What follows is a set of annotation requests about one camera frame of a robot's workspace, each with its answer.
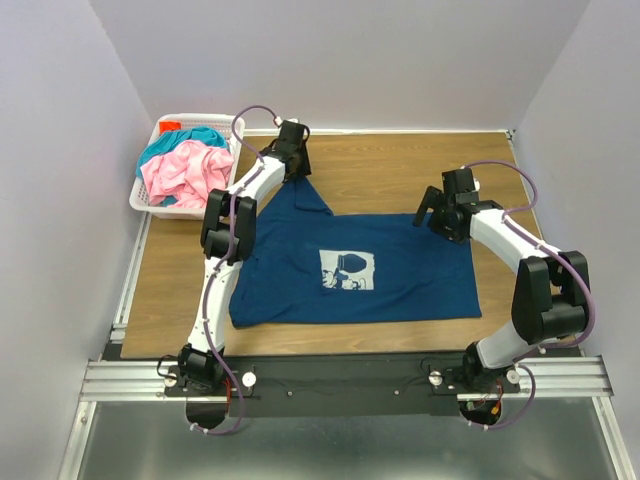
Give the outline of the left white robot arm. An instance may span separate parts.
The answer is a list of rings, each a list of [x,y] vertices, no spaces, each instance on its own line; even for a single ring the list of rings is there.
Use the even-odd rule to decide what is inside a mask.
[[[243,262],[257,238],[259,203],[275,187],[311,173],[308,126],[284,120],[278,136],[256,153],[252,168],[225,190],[209,193],[200,244],[204,280],[198,312],[177,357],[179,375],[201,395],[214,393],[229,368],[223,365],[224,319]]]

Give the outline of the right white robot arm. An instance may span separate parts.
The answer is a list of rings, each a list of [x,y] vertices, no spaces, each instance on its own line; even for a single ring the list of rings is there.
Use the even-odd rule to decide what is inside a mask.
[[[549,245],[510,211],[481,199],[470,166],[446,171],[440,187],[428,187],[413,223],[456,244],[483,244],[516,275],[510,320],[470,344],[454,370],[466,389],[483,391],[535,349],[571,348],[591,333],[595,306],[586,257]]]

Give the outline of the dark blue t shirt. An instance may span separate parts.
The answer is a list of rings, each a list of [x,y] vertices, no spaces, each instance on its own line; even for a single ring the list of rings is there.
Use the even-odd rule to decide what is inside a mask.
[[[410,214],[336,215],[306,180],[257,217],[230,301],[234,327],[478,318],[471,248]]]

